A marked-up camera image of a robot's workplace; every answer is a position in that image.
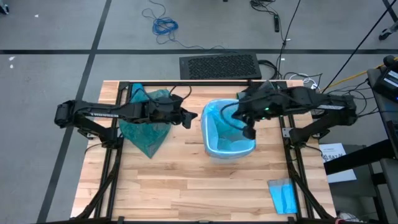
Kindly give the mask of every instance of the cable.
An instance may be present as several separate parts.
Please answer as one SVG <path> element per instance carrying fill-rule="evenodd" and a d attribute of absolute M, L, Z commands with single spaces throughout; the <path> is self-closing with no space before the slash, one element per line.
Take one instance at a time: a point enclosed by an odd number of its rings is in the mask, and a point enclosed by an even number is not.
<path fill-rule="evenodd" d="M 374 69 L 381 68 L 382 66 L 384 66 L 384 64 L 380 64 L 380 65 L 374 67 Z M 343 83 L 343 82 L 345 82 L 345 81 L 352 80 L 352 79 L 354 79 L 354 78 L 360 77 L 361 75 L 364 75 L 364 74 L 366 74 L 366 71 L 359 72 L 358 74 L 352 75 L 352 76 L 350 76 L 350 77 L 344 78 L 344 79 L 342 79 L 342 80 L 340 80 L 340 81 L 338 81 L 338 82 L 336 82 L 336 83 L 331 84 L 331 85 L 329 86 L 329 88 L 330 88 L 330 87 L 333 87 L 333 86 L 337 86 L 337 85 L 339 85 L 339 84 L 341 84 L 341 83 Z"/>
<path fill-rule="evenodd" d="M 166 44 L 167 42 L 176 42 L 178 44 L 180 44 L 182 47 L 185 47 L 186 49 L 191 49 L 191 48 L 200 48 L 203 50 L 206 50 L 206 48 L 199 46 L 199 45 L 193 45 L 193 46 L 186 46 L 183 45 L 179 40 L 177 40 L 175 38 L 175 31 L 178 29 L 178 23 L 176 21 L 174 21 L 172 18 L 170 17 L 164 17 L 164 15 L 166 14 L 166 7 L 161 4 L 161 3 L 157 3 L 157 2 L 153 2 L 151 0 L 148 0 L 150 3 L 152 4 L 156 4 L 158 6 L 162 6 L 163 8 L 163 13 L 159 16 L 156 17 L 153 10 L 151 8 L 146 8 L 144 10 L 141 11 L 141 15 L 144 16 L 145 18 L 149 18 L 149 19 L 153 19 L 153 25 L 152 25 L 152 33 L 154 33 L 156 35 L 156 42 L 160 45 L 162 44 Z M 144 12 L 146 11 L 150 11 L 150 13 L 152 15 L 146 16 L 144 14 Z M 167 36 L 168 39 L 164 42 L 159 42 L 159 37 L 160 36 Z M 225 49 L 223 46 L 221 45 L 216 45 L 208 50 L 213 50 L 217 47 L 222 48 L 223 50 L 227 51 L 227 52 L 234 52 L 234 51 L 229 51 L 227 49 Z"/>
<path fill-rule="evenodd" d="M 355 91 L 356 93 L 359 93 L 363 97 L 362 99 L 354 97 L 355 99 L 359 99 L 359 100 L 364 100 L 365 101 L 365 106 L 363 107 L 361 112 L 358 113 L 358 114 L 361 114 L 363 111 L 365 111 L 366 107 L 368 106 L 368 101 L 367 101 L 368 99 L 360 91 L 356 91 L 356 90 L 351 90 L 351 91 Z"/>
<path fill-rule="evenodd" d="M 88 151 L 89 149 L 91 149 L 92 147 L 99 146 L 99 145 L 101 145 L 101 144 L 102 144 L 102 142 L 101 142 L 101 143 L 98 143 L 98 144 L 94 144 L 94 145 L 88 147 L 88 148 L 85 150 L 85 154 L 86 154 L 87 151 Z"/>
<path fill-rule="evenodd" d="M 357 217 L 347 218 L 347 219 L 345 219 L 345 221 L 353 220 L 353 219 L 356 219 L 356 218 L 359 219 L 359 218 L 361 218 L 361 217 L 366 217 L 366 216 L 369 216 L 369 215 L 372 215 L 372 214 L 375 214 L 375 213 L 377 213 L 377 212 L 371 212 L 371 213 L 367 213 L 367 214 L 360 215 L 360 216 L 357 216 Z"/>
<path fill-rule="evenodd" d="M 280 38 L 284 42 L 285 40 L 284 40 L 284 35 L 283 35 L 283 32 L 282 32 L 282 22 L 280 21 L 279 13 L 273 7 L 270 7 L 270 4 L 273 3 L 273 2 L 275 2 L 275 0 L 250 0 L 250 5 L 256 11 L 268 12 L 270 15 L 277 16 L 279 18 Z M 256 8 L 256 7 L 263 7 L 266 10 L 261 10 L 261 9 Z"/>
<path fill-rule="evenodd" d="M 320 152 L 321 152 L 321 156 L 322 156 L 322 158 L 323 158 L 323 152 L 322 152 L 322 150 L 320 150 L 319 148 L 309 146 L 309 145 L 307 145 L 306 143 L 304 143 L 304 146 L 305 146 L 305 147 L 309 147 L 309 148 L 311 148 L 311 149 L 315 149 L 315 150 L 317 150 L 317 151 L 320 151 Z"/>
<path fill-rule="evenodd" d="M 285 39 L 282 38 L 283 43 L 282 43 L 282 47 L 280 48 L 279 57 L 277 58 L 277 63 L 276 63 L 276 65 L 278 66 L 278 71 L 280 71 L 280 61 L 282 60 L 282 51 L 283 51 L 283 50 L 285 49 L 285 47 L 286 47 L 286 40 L 287 40 L 287 36 L 288 36 L 288 34 L 289 34 L 290 26 L 292 25 L 292 22 L 293 22 L 293 20 L 294 20 L 294 17 L 296 16 L 296 12 L 297 12 L 297 9 L 299 8 L 300 2 L 301 2 L 301 0 L 298 0 L 296 9 L 295 9 L 295 11 L 294 11 L 294 13 L 293 13 L 292 19 L 290 20 L 289 26 L 288 26 L 288 28 L 287 28 L 287 30 L 286 30 Z"/>
<path fill-rule="evenodd" d="M 171 95 L 171 92 L 175 89 L 175 87 L 177 87 L 177 86 L 174 86 L 174 87 L 171 89 L 170 95 Z M 191 93 L 192 93 L 192 87 L 191 87 L 190 85 L 189 85 L 188 87 L 189 87 L 189 93 L 188 93 L 184 98 L 182 98 L 181 100 L 175 100 L 175 101 L 171 101 L 171 102 L 168 102 L 168 103 L 161 103 L 161 102 L 158 102 L 156 99 L 153 99 L 152 97 L 150 97 L 149 94 L 148 94 L 144 89 L 142 89 L 142 88 L 140 88 L 140 89 L 138 89 L 138 90 L 142 91 L 142 92 L 146 95 L 146 97 L 148 97 L 148 99 L 149 99 L 150 101 L 154 102 L 154 103 L 157 103 L 157 104 L 160 104 L 160 105 L 169 105 L 169 104 L 173 104 L 173 103 L 178 102 L 178 101 L 184 101 L 185 99 L 187 99 L 187 98 L 191 95 Z"/>
<path fill-rule="evenodd" d="M 307 74 L 304 74 L 304 73 L 295 73 L 295 72 L 288 72 L 288 73 L 293 73 L 293 75 L 292 75 L 291 77 L 289 77 L 289 80 L 291 80 L 291 79 L 292 79 L 293 77 L 295 77 L 295 76 L 304 77 L 304 79 L 303 79 L 303 82 L 304 82 L 304 83 L 312 82 L 314 85 L 317 86 L 317 89 L 321 90 L 321 89 L 319 88 L 319 82 L 321 81 L 321 77 L 322 77 L 322 75 L 323 75 L 322 73 L 321 73 L 321 74 L 318 74 L 318 75 L 312 75 L 312 76 L 307 75 Z M 319 76 L 318 83 L 316 83 L 316 81 L 313 80 L 313 79 L 311 78 L 311 77 L 317 77 L 317 76 Z"/>
<path fill-rule="evenodd" d="M 331 79 L 330 83 L 323 89 L 322 93 L 325 92 L 325 90 L 327 88 L 329 88 L 329 86 L 333 83 L 333 81 L 335 81 L 335 79 L 337 78 L 337 76 L 341 73 L 341 71 L 343 71 L 343 69 L 345 68 L 345 66 L 348 64 L 348 62 L 351 60 L 351 58 L 354 56 L 354 54 L 358 51 L 358 49 L 362 46 L 362 44 L 365 42 L 365 40 L 369 37 L 369 35 L 371 34 L 371 32 L 374 30 L 374 28 L 376 28 L 376 26 L 379 24 L 379 22 L 381 21 L 381 19 L 387 14 L 387 12 L 391 9 L 391 7 L 396 3 L 397 0 L 394 0 L 390 6 L 384 11 L 384 13 L 381 15 L 381 17 L 377 20 L 377 22 L 373 25 L 372 29 L 368 32 L 368 34 L 366 34 L 365 38 L 359 43 L 359 45 L 355 48 L 354 52 L 349 56 L 349 58 L 347 59 L 347 61 L 344 63 L 344 65 L 341 67 L 341 69 L 337 72 L 337 74 Z"/>
<path fill-rule="evenodd" d="M 367 115 L 374 114 L 374 113 L 398 113 L 398 111 L 373 111 L 373 112 L 361 114 L 358 116 L 358 118 L 362 118 L 363 116 L 367 116 Z"/>
<path fill-rule="evenodd" d="M 239 104 L 239 102 L 235 102 L 235 103 L 230 103 L 230 104 L 227 104 L 227 105 L 223 106 L 222 109 L 220 110 L 220 115 L 221 115 L 221 119 L 222 119 L 226 124 L 228 124 L 229 126 L 231 126 L 231 127 L 234 128 L 234 129 L 243 131 L 243 128 L 240 128 L 240 127 L 238 127 L 238 126 L 236 126 L 236 125 L 234 125 L 234 124 L 231 124 L 227 119 L 225 119 L 224 114 L 223 114 L 223 111 L 224 111 L 226 108 L 228 108 L 228 107 L 230 107 L 230 106 L 238 105 L 238 104 Z"/>
<path fill-rule="evenodd" d="M 329 91 L 329 92 L 327 92 L 327 94 L 333 93 L 333 92 L 335 92 L 335 91 L 342 91 L 342 90 L 344 90 L 345 88 L 349 88 L 349 87 L 355 87 L 355 88 L 352 89 L 352 90 L 368 90 L 368 89 L 371 89 L 371 87 L 358 89 L 358 87 L 360 87 L 361 85 L 365 84 L 366 82 L 368 82 L 368 79 L 365 79 L 365 81 L 361 82 L 360 84 L 358 84 L 358 85 L 356 85 L 356 86 L 355 86 L 355 85 L 346 86 L 346 87 L 343 87 L 343 88 L 340 88 L 340 89 L 337 89 L 337 90 Z"/>
<path fill-rule="evenodd" d="M 268 60 L 258 60 L 258 64 L 259 65 L 265 65 L 268 66 L 272 69 L 274 69 L 274 74 L 271 76 L 270 80 L 276 80 L 278 79 L 278 76 L 282 76 L 279 72 L 278 72 L 278 68 L 270 61 Z"/>

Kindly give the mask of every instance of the wooden table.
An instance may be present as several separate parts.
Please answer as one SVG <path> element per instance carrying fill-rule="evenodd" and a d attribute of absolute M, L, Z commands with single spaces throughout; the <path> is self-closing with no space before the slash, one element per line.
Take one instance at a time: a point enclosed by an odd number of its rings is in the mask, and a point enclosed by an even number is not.
<path fill-rule="evenodd" d="M 287 84 L 303 85 L 300 80 L 287 80 Z M 115 104 L 118 85 L 119 81 L 104 81 L 98 101 Z M 164 88 L 171 89 L 172 86 L 147 86 L 146 91 Z M 246 157 L 220 164 L 205 153 L 200 128 L 204 106 L 216 98 L 235 98 L 236 93 L 245 88 L 192 86 L 192 94 L 182 106 L 198 113 L 198 118 L 192 121 L 191 129 L 172 126 L 152 159 L 126 140 L 113 220 L 124 216 L 126 220 L 286 221 L 288 216 L 294 216 L 276 214 L 267 184 L 268 180 L 289 177 L 278 119 L 256 124 L 256 150 Z M 173 93 L 185 96 L 188 87 L 179 86 Z M 295 115 L 294 119 L 297 127 L 312 122 L 309 113 Z M 95 121 L 111 126 L 109 118 L 96 118 Z M 97 143 L 99 140 L 92 140 L 88 146 Z M 310 139 L 308 145 L 318 147 L 314 139 Z M 105 149 L 100 146 L 86 153 L 71 217 L 82 212 L 96 193 L 104 155 Z M 327 212 L 336 216 L 320 153 L 304 148 L 302 157 L 309 189 Z M 108 194 L 104 196 L 102 216 L 105 216 Z M 301 191 L 299 199 L 305 216 Z"/>

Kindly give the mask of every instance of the cable bundle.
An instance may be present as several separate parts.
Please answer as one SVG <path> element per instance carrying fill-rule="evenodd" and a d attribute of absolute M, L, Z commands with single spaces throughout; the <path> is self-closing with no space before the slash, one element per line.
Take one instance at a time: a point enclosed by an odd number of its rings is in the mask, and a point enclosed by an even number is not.
<path fill-rule="evenodd" d="M 151 0 L 148 0 L 148 1 L 152 4 L 162 6 L 162 8 L 164 10 L 163 13 L 159 17 L 156 17 L 153 10 L 150 8 L 146 8 L 146 9 L 142 10 L 142 12 L 141 12 L 141 15 L 144 16 L 145 18 L 153 19 L 152 32 L 156 35 L 156 42 L 158 44 L 166 44 L 167 42 L 171 41 L 171 42 L 176 42 L 176 43 L 180 44 L 182 47 L 185 47 L 186 49 L 199 48 L 199 49 L 206 50 L 206 48 L 199 46 L 199 45 L 194 45 L 194 46 L 183 45 L 179 40 L 177 40 L 175 38 L 175 31 L 178 29 L 178 23 L 170 17 L 163 17 L 166 14 L 166 7 L 163 4 L 153 2 Z M 150 11 L 150 13 L 152 15 L 149 15 L 149 16 L 144 15 L 144 13 L 146 11 Z M 160 36 L 167 36 L 167 40 L 163 41 L 163 42 L 159 42 Z M 219 47 L 227 52 L 235 52 L 235 51 L 226 50 L 221 45 L 216 45 L 208 50 L 212 50 L 217 47 Z"/>

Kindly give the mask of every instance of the transparent plastic bin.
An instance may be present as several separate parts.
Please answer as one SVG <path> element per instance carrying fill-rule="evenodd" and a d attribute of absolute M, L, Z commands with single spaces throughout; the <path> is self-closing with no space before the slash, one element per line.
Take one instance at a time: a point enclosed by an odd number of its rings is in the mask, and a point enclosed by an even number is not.
<path fill-rule="evenodd" d="M 201 116 L 201 130 L 206 153 L 218 159 L 236 159 L 248 155 L 256 148 L 256 140 L 243 136 L 243 132 L 226 124 L 220 115 L 223 106 L 237 102 L 233 99 L 213 100 L 203 109 Z M 227 107 L 224 117 L 230 123 L 243 128 L 245 124 L 233 119 L 231 115 L 238 106 Z"/>

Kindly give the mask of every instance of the teal cloth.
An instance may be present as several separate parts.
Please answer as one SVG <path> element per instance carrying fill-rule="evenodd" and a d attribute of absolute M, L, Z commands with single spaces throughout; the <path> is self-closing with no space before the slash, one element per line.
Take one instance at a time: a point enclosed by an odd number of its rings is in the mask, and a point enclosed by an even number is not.
<path fill-rule="evenodd" d="M 135 93 L 135 91 L 140 88 L 144 89 L 142 84 L 133 84 L 131 93 Z M 148 93 L 148 95 L 156 99 L 162 96 L 169 96 L 170 92 L 168 90 L 157 90 Z M 148 100 L 148 97 L 146 97 L 142 91 L 138 91 L 131 98 L 130 103 L 145 100 Z M 125 138 L 136 145 L 147 157 L 152 158 L 169 133 L 171 124 L 132 124 L 119 120 L 119 127 Z"/>
<path fill-rule="evenodd" d="M 278 214 L 291 214 L 297 212 L 293 184 L 290 179 L 269 180 L 268 186 Z"/>

